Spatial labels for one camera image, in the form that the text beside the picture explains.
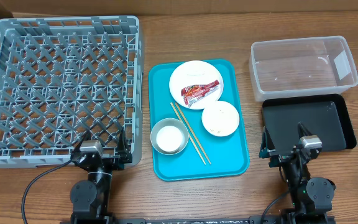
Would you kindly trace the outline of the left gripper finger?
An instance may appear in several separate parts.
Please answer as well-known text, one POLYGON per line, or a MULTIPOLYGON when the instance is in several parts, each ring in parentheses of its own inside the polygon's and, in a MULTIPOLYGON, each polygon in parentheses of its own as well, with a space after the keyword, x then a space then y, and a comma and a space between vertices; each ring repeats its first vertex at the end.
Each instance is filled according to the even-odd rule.
POLYGON ((116 152, 119 154, 119 158, 123 164, 132 163, 132 153, 126 141, 126 132, 124 128, 121 128, 116 152))
POLYGON ((83 135, 82 139, 79 141, 79 143, 76 145, 75 147, 75 152, 79 151, 80 150, 80 147, 82 145, 82 143, 84 141, 87 141, 90 139, 90 133, 89 132, 85 132, 85 134, 83 135))

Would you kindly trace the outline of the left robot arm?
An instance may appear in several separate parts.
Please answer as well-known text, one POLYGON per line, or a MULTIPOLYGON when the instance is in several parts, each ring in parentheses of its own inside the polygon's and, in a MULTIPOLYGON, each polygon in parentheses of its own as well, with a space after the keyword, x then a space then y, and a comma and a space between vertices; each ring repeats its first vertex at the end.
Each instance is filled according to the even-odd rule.
POLYGON ((92 140, 89 131, 71 153, 75 166, 88 172, 88 178, 77 182, 70 191, 73 204, 71 223, 117 223, 108 211, 112 172, 124 170, 132 162, 132 153, 121 131, 116 148, 118 157, 104 157, 101 141, 92 140))

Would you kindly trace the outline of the red snack wrapper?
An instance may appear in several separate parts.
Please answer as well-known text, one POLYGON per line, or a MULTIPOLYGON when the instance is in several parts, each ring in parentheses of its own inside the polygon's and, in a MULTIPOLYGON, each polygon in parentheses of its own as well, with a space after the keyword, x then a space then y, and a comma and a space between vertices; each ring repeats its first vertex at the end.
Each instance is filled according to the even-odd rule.
POLYGON ((181 89, 181 96, 184 103, 191 107, 194 103, 207 97, 220 87, 218 80, 205 85, 190 85, 181 89))

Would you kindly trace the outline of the white cup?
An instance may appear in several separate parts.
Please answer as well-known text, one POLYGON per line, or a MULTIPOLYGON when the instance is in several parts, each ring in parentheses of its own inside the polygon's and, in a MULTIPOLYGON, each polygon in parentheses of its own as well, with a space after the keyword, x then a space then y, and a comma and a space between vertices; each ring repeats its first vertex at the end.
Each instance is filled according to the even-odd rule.
POLYGON ((158 148, 166 154, 177 152, 182 141, 183 135, 175 126, 164 126, 156 136, 158 148))

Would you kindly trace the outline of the small white bowl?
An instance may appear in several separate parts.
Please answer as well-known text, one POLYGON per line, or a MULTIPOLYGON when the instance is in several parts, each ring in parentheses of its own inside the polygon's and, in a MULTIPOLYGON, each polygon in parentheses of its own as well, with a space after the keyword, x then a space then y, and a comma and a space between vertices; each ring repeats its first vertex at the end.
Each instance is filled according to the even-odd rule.
POLYGON ((226 101, 215 101, 204 108, 202 124, 213 136, 225 137, 238 128, 240 117, 236 108, 226 101))

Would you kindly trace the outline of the grey metal bowl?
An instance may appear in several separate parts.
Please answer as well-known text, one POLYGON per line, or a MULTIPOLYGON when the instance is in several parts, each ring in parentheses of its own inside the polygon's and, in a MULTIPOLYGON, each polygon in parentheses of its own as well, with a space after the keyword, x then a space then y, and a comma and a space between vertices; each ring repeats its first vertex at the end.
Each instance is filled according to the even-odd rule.
POLYGON ((184 150, 184 148, 186 147, 187 143, 188 143, 188 140, 189 140, 189 135, 187 133, 187 131, 185 130, 185 125, 179 120, 179 119, 175 119, 175 118, 165 118, 165 119, 162 119, 160 120, 159 122, 157 122, 152 130, 151 130, 151 134, 150 134, 150 141, 151 141, 151 144, 153 146, 153 148, 161 153, 161 154, 164 154, 164 155, 174 155, 174 154, 178 154, 179 152, 181 152, 182 150, 184 150), (177 152, 174 152, 174 153, 171 153, 171 154, 166 154, 164 152, 162 152, 158 146, 157 146, 157 143, 156 143, 156 136, 157 136, 157 133, 164 127, 164 126, 175 126, 177 127, 182 135, 183 135, 183 141, 181 143, 181 147, 177 150, 177 152))

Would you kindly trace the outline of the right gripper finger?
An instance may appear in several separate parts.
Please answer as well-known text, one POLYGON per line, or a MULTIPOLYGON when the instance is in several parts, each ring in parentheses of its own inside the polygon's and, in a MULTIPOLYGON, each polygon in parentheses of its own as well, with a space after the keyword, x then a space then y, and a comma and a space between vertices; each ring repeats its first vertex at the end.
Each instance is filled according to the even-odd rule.
POLYGON ((302 122, 297 124, 299 138, 312 136, 313 134, 304 126, 302 122))
POLYGON ((276 148, 273 144, 272 138, 270 137, 267 127, 264 126, 259 157, 275 157, 275 156, 277 156, 276 148))

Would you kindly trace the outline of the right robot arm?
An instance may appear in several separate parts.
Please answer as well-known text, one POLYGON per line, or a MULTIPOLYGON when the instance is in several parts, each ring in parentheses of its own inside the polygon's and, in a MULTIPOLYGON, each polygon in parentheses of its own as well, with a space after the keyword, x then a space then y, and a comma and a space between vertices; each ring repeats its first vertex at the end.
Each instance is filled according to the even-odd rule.
POLYGON ((259 157, 270 159, 269 167, 278 167, 280 177, 287 183, 288 190, 271 202, 260 216, 260 223, 267 223, 267 212, 279 200, 290 196, 293 207, 280 212, 272 218, 272 223, 334 223, 327 212, 332 210, 335 183, 323 177, 310 176, 307 168, 309 161, 316 159, 323 143, 302 123, 298 123, 297 144, 286 151, 279 151, 273 144, 266 127, 263 128, 259 157))

